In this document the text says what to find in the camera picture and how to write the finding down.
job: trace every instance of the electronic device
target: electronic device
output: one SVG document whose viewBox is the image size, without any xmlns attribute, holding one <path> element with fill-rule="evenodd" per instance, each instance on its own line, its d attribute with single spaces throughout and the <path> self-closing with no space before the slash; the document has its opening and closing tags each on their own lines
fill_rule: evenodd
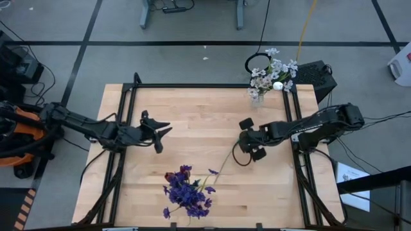
<svg viewBox="0 0 411 231">
<path fill-rule="evenodd" d="M 171 0 L 171 1 L 174 4 L 174 8 L 168 8 L 167 6 L 165 6 L 162 8 L 163 13 L 179 13 L 179 12 L 185 12 L 187 10 L 187 8 L 185 7 L 177 6 L 177 4 L 175 3 L 175 0 Z"/>
<path fill-rule="evenodd" d="M 7 46 L 3 34 L 0 31 L 0 78 L 15 83 L 37 83 L 44 67 L 27 47 Z"/>
<path fill-rule="evenodd" d="M 294 82 L 292 92 L 295 92 L 296 84 L 312 84 L 317 103 L 320 103 L 337 86 L 331 66 L 321 60 L 299 65 L 297 76 L 292 80 Z"/>
</svg>

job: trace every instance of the white paper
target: white paper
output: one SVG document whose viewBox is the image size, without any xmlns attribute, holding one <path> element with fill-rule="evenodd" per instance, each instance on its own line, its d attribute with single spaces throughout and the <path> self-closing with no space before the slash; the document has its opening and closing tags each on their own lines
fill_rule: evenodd
<svg viewBox="0 0 411 231">
<path fill-rule="evenodd" d="M 342 163 L 338 163 L 337 166 L 337 183 L 340 182 L 345 182 L 348 180 L 354 180 L 357 178 L 369 176 L 368 173 L 364 173 L 363 171 L 360 171 L 358 169 L 355 169 L 353 167 L 347 166 Z M 363 192 L 355 192 L 353 193 L 358 196 L 362 196 L 364 198 L 370 198 L 370 191 L 363 191 Z M 343 203 L 346 205 L 350 205 L 352 207 L 355 207 L 357 209 L 361 209 L 364 211 L 369 212 L 370 211 L 370 202 L 365 199 L 358 198 L 356 196 L 350 195 L 350 194 L 342 194 L 341 195 L 341 200 Z"/>
</svg>

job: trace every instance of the table leg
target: table leg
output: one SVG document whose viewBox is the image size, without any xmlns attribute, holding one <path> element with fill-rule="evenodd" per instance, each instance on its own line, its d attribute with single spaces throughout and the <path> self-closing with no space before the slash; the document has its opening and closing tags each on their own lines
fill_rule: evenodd
<svg viewBox="0 0 411 231">
<path fill-rule="evenodd" d="M 244 27 L 244 0 L 237 0 L 237 30 Z"/>
<path fill-rule="evenodd" d="M 140 27 L 146 29 L 148 16 L 150 16 L 150 0 L 143 1 L 143 10 L 141 11 Z"/>
</svg>

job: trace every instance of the orange and black striped object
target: orange and black striped object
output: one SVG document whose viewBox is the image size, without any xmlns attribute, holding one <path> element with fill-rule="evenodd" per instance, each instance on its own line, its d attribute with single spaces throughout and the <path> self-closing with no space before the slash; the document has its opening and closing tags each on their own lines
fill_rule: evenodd
<svg viewBox="0 0 411 231">
<path fill-rule="evenodd" d="M 28 214 L 30 213 L 31 206 L 33 205 L 34 197 L 36 196 L 36 191 L 30 189 L 24 198 L 23 204 L 20 208 L 20 213 L 17 215 L 17 219 L 14 223 L 14 230 L 24 230 Z"/>
</svg>

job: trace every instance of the white ball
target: white ball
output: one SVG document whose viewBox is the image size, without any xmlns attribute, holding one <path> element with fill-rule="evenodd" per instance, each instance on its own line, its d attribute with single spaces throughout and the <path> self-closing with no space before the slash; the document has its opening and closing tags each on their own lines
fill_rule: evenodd
<svg viewBox="0 0 411 231">
<path fill-rule="evenodd" d="M 282 90 L 283 87 L 284 87 L 284 85 L 281 82 L 275 82 L 275 83 L 272 84 L 272 88 L 274 90 Z"/>
</svg>

